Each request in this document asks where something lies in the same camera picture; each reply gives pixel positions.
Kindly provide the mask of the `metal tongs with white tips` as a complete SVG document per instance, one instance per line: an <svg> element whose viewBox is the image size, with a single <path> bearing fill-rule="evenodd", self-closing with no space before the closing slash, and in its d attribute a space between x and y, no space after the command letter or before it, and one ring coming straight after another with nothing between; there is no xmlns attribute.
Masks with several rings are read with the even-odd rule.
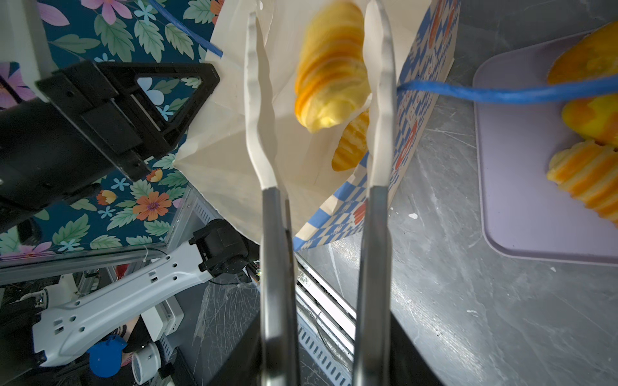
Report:
<svg viewBox="0 0 618 386"><path fill-rule="evenodd" d="M365 10L363 55L373 98L370 103L370 169L360 254L352 382L389 384L392 244L387 224L394 157L396 74L394 39L383 4ZM260 244L262 384L300 380L299 339L289 199L275 165L277 141L270 69L255 13L246 30L244 68L246 146L262 188Z"/></svg>

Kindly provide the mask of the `croissant shaped fake bread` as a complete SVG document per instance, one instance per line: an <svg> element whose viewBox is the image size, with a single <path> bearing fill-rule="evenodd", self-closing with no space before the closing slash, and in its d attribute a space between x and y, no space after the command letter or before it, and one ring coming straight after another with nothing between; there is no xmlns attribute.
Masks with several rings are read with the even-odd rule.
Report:
<svg viewBox="0 0 618 386"><path fill-rule="evenodd" d="M367 130L370 124L369 111L354 118L345 127L333 154L331 166L334 171L354 169L368 152Z"/></svg>

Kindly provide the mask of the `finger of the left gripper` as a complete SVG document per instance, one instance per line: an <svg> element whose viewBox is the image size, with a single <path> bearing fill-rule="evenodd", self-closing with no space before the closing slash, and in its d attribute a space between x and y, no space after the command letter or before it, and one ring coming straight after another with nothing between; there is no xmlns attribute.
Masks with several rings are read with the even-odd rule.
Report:
<svg viewBox="0 0 618 386"><path fill-rule="evenodd" d="M146 78L201 81L179 111L165 119L139 85ZM74 159L99 161L98 170L115 168L132 181L149 174L149 158L160 159L181 137L213 94L220 77L213 64L79 64L53 72L36 83L64 119L67 150Z"/></svg>

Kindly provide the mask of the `lilac plastic tray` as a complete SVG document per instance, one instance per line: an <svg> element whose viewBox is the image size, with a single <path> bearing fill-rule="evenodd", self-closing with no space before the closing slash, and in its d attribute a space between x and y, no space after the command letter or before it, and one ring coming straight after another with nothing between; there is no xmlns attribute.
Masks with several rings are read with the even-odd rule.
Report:
<svg viewBox="0 0 618 386"><path fill-rule="evenodd" d="M547 179L551 157L580 140L562 107L474 105L484 237L507 257L616 265L616 227Z"/></svg>

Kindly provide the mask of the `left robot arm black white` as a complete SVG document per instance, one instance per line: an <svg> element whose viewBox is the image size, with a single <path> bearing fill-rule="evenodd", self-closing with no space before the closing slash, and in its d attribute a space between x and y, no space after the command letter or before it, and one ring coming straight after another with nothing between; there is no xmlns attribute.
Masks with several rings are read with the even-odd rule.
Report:
<svg viewBox="0 0 618 386"><path fill-rule="evenodd" d="M198 77L201 85L166 121L138 86L143 77ZM40 99L1 114L1 228L30 236L30 219L51 204L91 196L120 170L132 181L146 161L180 142L220 78L212 64L82 62L38 82ZM82 356L122 322L222 273L258 259L258 246L216 219L180 247L81 299L43 310L32 327L35 363L59 367Z"/></svg>

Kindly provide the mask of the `striped fake bread roll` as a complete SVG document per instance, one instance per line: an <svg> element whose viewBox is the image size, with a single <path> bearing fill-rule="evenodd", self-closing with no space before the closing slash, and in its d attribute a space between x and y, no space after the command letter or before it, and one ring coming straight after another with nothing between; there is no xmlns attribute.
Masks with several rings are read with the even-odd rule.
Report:
<svg viewBox="0 0 618 386"><path fill-rule="evenodd" d="M347 121L371 93L359 6L335 1L307 25L295 81L295 115L311 133Z"/></svg>

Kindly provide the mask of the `blue checkered paper bag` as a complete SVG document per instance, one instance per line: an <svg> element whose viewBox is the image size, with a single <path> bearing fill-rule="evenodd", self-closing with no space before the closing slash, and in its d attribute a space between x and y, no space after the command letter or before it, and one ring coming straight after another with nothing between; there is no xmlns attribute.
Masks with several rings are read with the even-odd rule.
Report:
<svg viewBox="0 0 618 386"><path fill-rule="evenodd" d="M227 1L202 51L220 78L174 166L239 231L289 208L294 250L359 233L390 196L454 61L458 1Z"/></svg>

